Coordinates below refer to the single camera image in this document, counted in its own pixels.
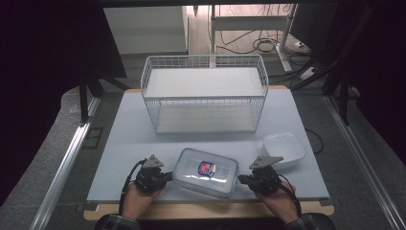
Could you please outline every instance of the plastic food container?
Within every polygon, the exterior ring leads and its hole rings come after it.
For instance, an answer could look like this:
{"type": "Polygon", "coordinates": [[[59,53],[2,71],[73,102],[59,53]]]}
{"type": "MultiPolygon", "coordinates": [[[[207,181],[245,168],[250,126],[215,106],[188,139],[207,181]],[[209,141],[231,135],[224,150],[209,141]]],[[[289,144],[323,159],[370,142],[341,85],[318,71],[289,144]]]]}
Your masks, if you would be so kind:
{"type": "Polygon", "coordinates": [[[181,188],[217,198],[229,198],[234,191],[238,162],[197,149],[183,149],[173,181],[181,188]]]}
{"type": "Polygon", "coordinates": [[[305,157],[305,148],[299,139],[290,132],[268,135],[263,139],[264,155],[281,156],[283,160],[272,165],[281,170],[297,165],[305,157]]]}

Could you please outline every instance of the white shelf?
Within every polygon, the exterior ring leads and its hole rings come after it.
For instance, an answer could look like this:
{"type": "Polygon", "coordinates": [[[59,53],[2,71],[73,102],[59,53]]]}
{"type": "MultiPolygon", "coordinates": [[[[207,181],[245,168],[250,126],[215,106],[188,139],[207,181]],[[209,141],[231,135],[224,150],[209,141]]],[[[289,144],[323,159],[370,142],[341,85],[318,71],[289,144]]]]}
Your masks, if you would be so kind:
{"type": "Polygon", "coordinates": [[[145,99],[263,97],[256,67],[152,69],[145,99]]]}
{"type": "Polygon", "coordinates": [[[162,105],[157,133],[255,131],[249,103],[162,105]]]}

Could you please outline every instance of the human hand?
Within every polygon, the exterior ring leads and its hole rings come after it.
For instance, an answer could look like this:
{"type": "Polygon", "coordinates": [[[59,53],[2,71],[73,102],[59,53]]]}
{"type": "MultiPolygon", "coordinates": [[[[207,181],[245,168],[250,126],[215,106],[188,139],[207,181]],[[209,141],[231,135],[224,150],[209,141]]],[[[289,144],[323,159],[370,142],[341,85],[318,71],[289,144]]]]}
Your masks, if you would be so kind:
{"type": "MultiPolygon", "coordinates": [[[[282,185],[295,193],[295,187],[282,181],[282,185]]],[[[275,193],[271,195],[262,195],[260,193],[254,193],[255,196],[265,203],[266,207],[273,213],[277,218],[281,219],[284,223],[289,223],[295,221],[299,218],[295,203],[291,197],[282,189],[278,189],[275,193]]]]}
{"type": "Polygon", "coordinates": [[[161,191],[162,190],[156,191],[151,195],[145,195],[131,182],[125,194],[122,216],[127,219],[138,219],[146,213],[153,199],[157,197],[161,191]]]}

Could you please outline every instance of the label on container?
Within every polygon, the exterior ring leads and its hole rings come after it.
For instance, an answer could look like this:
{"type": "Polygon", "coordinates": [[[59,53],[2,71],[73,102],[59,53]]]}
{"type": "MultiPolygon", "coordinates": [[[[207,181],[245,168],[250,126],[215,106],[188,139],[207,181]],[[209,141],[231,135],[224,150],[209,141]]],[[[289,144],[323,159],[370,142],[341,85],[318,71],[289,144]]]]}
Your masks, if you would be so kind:
{"type": "Polygon", "coordinates": [[[212,177],[215,173],[215,164],[208,161],[202,161],[199,165],[198,172],[201,175],[212,177]]]}

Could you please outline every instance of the white table surface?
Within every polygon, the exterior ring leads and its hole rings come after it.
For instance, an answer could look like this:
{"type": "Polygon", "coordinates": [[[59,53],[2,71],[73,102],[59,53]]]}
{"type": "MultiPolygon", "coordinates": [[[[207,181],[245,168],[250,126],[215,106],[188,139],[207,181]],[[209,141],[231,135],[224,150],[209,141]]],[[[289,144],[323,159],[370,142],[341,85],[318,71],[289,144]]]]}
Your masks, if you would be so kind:
{"type": "MultiPolygon", "coordinates": [[[[239,134],[165,134],[157,135],[149,119],[141,93],[126,92],[111,129],[98,170],[87,200],[97,203],[117,203],[124,181],[132,167],[154,154],[165,166],[162,172],[172,172],[182,149],[193,148],[234,158],[240,174],[250,174],[248,166],[262,155],[262,140],[266,135],[288,131],[304,146],[305,158],[296,166],[278,171],[296,186],[300,200],[329,198],[313,150],[308,142],[302,120],[288,89],[270,89],[255,133],[239,134]]],[[[237,183],[232,201],[255,200],[248,186],[237,183]]],[[[168,183],[157,200],[196,202],[215,198],[178,188],[168,183]]]]}

